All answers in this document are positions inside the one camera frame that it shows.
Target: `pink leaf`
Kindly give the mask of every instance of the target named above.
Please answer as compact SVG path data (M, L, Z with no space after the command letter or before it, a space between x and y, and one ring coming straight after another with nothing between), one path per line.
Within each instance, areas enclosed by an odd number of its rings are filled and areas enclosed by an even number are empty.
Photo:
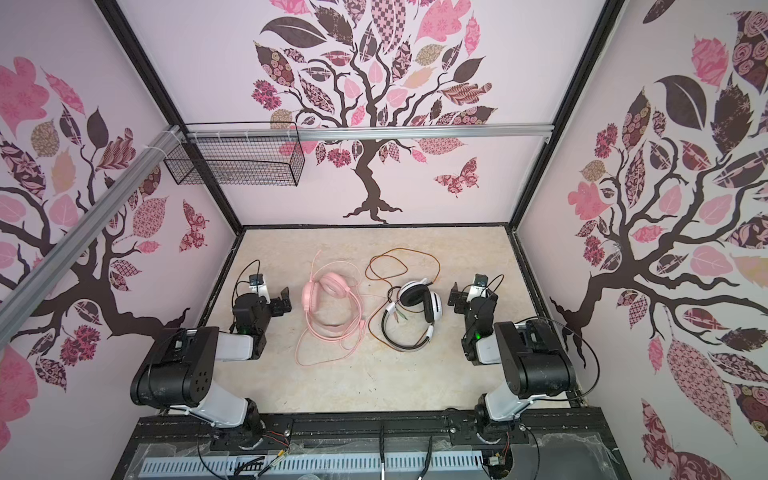
M694 250L690 260L690 268L699 275L717 276L733 271L728 259L709 245L702 245Z
M664 229L658 225L647 225L645 227L637 229L632 237L640 243L650 243L656 240Z
M406 101L406 97L408 97L408 91L405 88L395 88L389 91L386 100L394 108L397 108Z
M733 195L723 195L705 202L699 209L699 217L707 225L717 225L730 211L731 198Z
M8 195L0 195L0 220L15 223L24 218L26 214L27 207L22 202Z
M69 195L64 195L54 200L48 211L51 222L64 227L74 227L78 222L78 208Z
M648 344L648 359L655 372L661 370L661 363L664 361L664 348L661 346L661 337L655 336Z
M355 83L350 78L346 78L344 80L344 95L347 98L357 98L358 95L360 95L360 87L357 86L357 83Z
M158 242L148 240L146 242L139 243L136 248L142 253L152 253L160 247Z
M360 105L356 110L355 113L352 114L352 126L359 124L363 118L366 116L366 106Z
M667 352L667 364L680 391L704 415L733 436L725 384L707 358L692 346L673 339Z
M411 151L411 155L413 156L413 159L421 162L423 164L427 163L427 157L424 156L424 154L416 149Z
M578 190L568 194L568 204L576 205L575 213L582 220L591 220L610 206L603 203L596 184L585 182L579 182Z
M680 185L675 185L661 197L659 200L659 210L665 214L674 215L680 209L680 202L683 200L683 193L680 191Z
M467 49L467 56L472 55L472 52L478 47L478 43L480 43L480 25L478 25L473 15L469 22L467 22L467 30L464 34L464 46Z
M373 84L377 84L384 80L384 72L382 71L382 68L379 67L379 63L377 61L374 61L371 64L371 68L368 70L368 81Z

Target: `metal frame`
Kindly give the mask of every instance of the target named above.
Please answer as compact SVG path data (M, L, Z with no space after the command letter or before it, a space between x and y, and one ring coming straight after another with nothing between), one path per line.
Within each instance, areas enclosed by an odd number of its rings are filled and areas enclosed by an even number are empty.
M157 164L180 143L178 127L166 127L131 162L120 178L114 182L96 204L56 243L51 252L29 275L3 300L0 310L0 349L22 327L38 304L53 290L56 283L67 274L88 244L101 232L139 184L147 178Z

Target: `headphone ear cup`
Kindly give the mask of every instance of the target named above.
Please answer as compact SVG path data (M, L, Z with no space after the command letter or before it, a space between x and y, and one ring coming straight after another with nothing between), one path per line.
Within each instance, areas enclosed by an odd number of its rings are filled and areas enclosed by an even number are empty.
M317 311L317 293L316 282L309 281L304 284L304 288L301 290L301 304L305 312Z
M404 306L418 305L424 301L425 293L429 293L429 288L423 283L408 282L400 289L400 303Z

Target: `patterned leaf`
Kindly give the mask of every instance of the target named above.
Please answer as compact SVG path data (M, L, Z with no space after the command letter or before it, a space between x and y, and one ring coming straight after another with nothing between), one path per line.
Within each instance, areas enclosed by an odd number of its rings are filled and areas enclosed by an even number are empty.
M315 148L315 158L317 159L318 165L326 159L326 145L323 142L317 144L317 147Z
M592 230L598 225L597 220L589 220L585 223L581 229L576 233L576 237L588 237Z
M430 45L426 45L425 47L422 47L421 50L419 50L419 53L416 54L416 63L421 65L422 67L426 67L427 65L431 65L435 60L437 60L437 57L440 56L440 53L442 52L442 49L445 48L444 45L432 43Z
M688 255L673 255L672 253L668 253L659 259L659 264L656 265L656 273L659 273L660 275L669 273L678 268L686 258L688 258Z
M304 94L312 105L318 107L320 110L327 111L331 114L334 113L333 103L324 91L320 90L315 85L304 81L303 78L300 78L299 80L301 81L301 87L304 90Z
M132 147L134 143L134 132L126 128L124 132L125 139L118 137L109 142L101 155L96 170L122 170L128 168L129 163L136 157L136 149Z
M768 148L757 151L725 167L713 183L725 188L741 188L751 184L758 178L768 165Z
M627 189L627 207L632 208L640 200L645 188L645 162L643 161L643 148L637 150L634 159L627 168L627 176L624 178L624 187Z
M38 357L35 361L35 371L44 382L60 386L67 391L67 371L59 362Z
M630 105L624 118L624 127L621 129L621 140L627 151L640 142L649 120L650 102L645 98L645 90L642 90Z
M131 289L128 288L128 284L125 283L125 277L120 275L119 273L110 270L109 271L109 283L116 289L121 292L130 292Z
M376 114L376 120L379 122L379 126L386 126L386 122L389 120L389 112L387 111L386 105L384 105L384 108L379 110L379 113Z
M302 71L312 77L314 81L325 81L331 78L330 70L323 67L309 67L304 68Z
M648 313L648 300L645 295L640 295L629 307L629 328L641 321Z
M462 43L463 41L460 41L458 45L455 47L449 48L445 51L445 54L442 56L442 70L448 71L450 67L453 66L454 63L456 63L456 59L458 58L458 53L462 50Z
M707 97L692 78L671 75L658 81L667 89L667 115L676 124L701 130L707 118Z
M344 65L348 64L350 60L352 60L352 55L341 50L329 51L328 53L324 53L322 56L328 58L328 61L330 61L336 67L343 67Z
M683 192L680 190L680 185L675 185L671 189L661 196L659 199L659 210L662 213L674 215L680 209L680 205L683 200Z
M451 121L453 120L454 116L457 112L449 112L447 114L443 114L438 120L437 125L450 125Z
M744 80L763 93L768 79L766 65L766 38L768 21L765 12L733 12L739 31L733 47L733 70Z
M656 0L650 7L650 10L648 10L645 18L643 18L643 23L651 23L653 20L656 20L662 16L673 3L674 0Z
M707 312L705 309L702 308L692 308L688 309L683 313L683 318L690 322L692 325L699 326L703 329L710 329L710 330L727 330L728 328L720 325L720 323L715 319L715 317L712 316L711 313Z
M730 211L730 201L733 195L722 195L704 202L699 209L699 218L707 225L717 225Z
M366 33L362 34L362 38L360 39L360 61L365 63L373 58L373 55L376 54L376 48L378 46L379 43L377 42L376 37L373 35L371 24L368 24Z
M493 88L491 83L481 87L478 87L477 84L470 85L464 83L441 90L440 93L457 105L476 104L479 101L480 95L490 92L491 88Z
M725 383L707 358L692 346L672 339L672 345L667 352L667 364L680 391L704 415L733 436L730 426L730 402Z
M721 336L718 340L734 350L751 352L762 347L765 342L768 342L768 333L761 329L743 329L739 327Z
M720 91L714 122L710 124L712 138L720 152L727 154L741 143L752 125L751 117L749 96L729 79L728 86Z
M9 143L1 134L0 154L14 179L27 192L42 200L45 194L45 175L37 162L32 160L27 152Z
M440 112L442 112L442 100L438 98L432 104L432 108L429 109L429 120L435 120L440 116Z
M389 144L389 157L398 163L400 162L400 150L395 142Z
M74 227L78 222L78 208L74 205L72 197L62 195L54 200L53 204L51 204L51 209L48 211L48 218L57 225Z
M655 336L648 344L648 359L654 367L654 373L661 370L661 364L664 362L664 348L661 345L661 337Z
M465 145L458 138L423 138L416 141L424 152L430 155L447 154Z
M344 45L352 46L352 26L344 17L333 8L322 6L315 7L315 16L318 23L328 32L328 36L340 41Z
M134 215L134 233L136 237L149 238L163 226L165 202L168 197L148 198L136 210Z
M739 225L728 237L728 242L742 248L768 247L768 215L756 215Z
M0 195L0 220L16 223L27 214L27 207L13 197Z
M357 23L366 12L366 0L344 0L344 8L357 28Z
M29 350L29 354L27 355L27 358L37 355L38 353L42 353L43 355L46 354L47 351L51 349L54 345L54 339L53 339L53 332L48 332L45 335L41 336L37 342L32 346L32 349Z
M296 48L311 48L326 42L320 30L306 20L296 17L275 18L261 29L261 33L265 31L277 33Z
M143 182L139 185L139 192L141 193L142 200L146 197L149 197L152 195L157 188L160 186L160 177L161 177L161 170L160 166L156 166L152 169L152 171L147 175L147 178L144 179Z
M710 353L710 359L729 375L747 382L768 382L768 373L744 356L736 353Z
M61 107L64 109L64 111L62 111L61 118L58 120L58 127L61 129L62 134L64 134L64 136L68 138L70 142L80 147L83 144L83 139L80 136L80 128L74 121L72 114L69 113L69 110L67 110L64 105Z
M98 306L95 303L89 300L81 300L74 305L74 309L78 312L80 318L86 322L101 325L98 316Z
M141 273L141 270L133 266L131 262L122 259L115 260L110 267L114 268L122 276L133 276Z
M141 242L136 246L136 249L139 250L142 253L152 253L155 250L157 250L160 247L160 244L158 242L153 242L152 240L147 240L146 242Z
M58 132L53 126L53 119L35 127L32 130L30 142L38 157L53 157L56 155L58 152Z
M587 164L581 171L581 175L586 181L596 182L606 174L605 164L602 160L593 160Z
M357 160L362 155L362 142L355 140L352 142L352 156Z
M469 22L467 22L467 30L464 34L464 46L467 50L467 56L472 55L472 52L477 49L479 43L480 25L478 25L478 21L475 20L475 16L472 15Z
M404 78L411 66L411 45L404 41L397 49L395 60L392 61L392 81Z
M688 170L706 170L711 167L710 158L702 147L683 140L683 165Z
M656 170L667 170L672 166L670 155L661 145L654 142L650 143L650 165Z

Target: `black wire mesh basket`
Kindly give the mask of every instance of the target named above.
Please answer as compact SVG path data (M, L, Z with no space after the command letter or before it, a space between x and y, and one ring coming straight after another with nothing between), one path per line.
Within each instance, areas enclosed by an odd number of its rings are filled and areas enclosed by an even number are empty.
M176 183L203 184L209 178L221 185L298 185L304 152L296 123L248 123L269 124L270 130L188 134L165 158Z

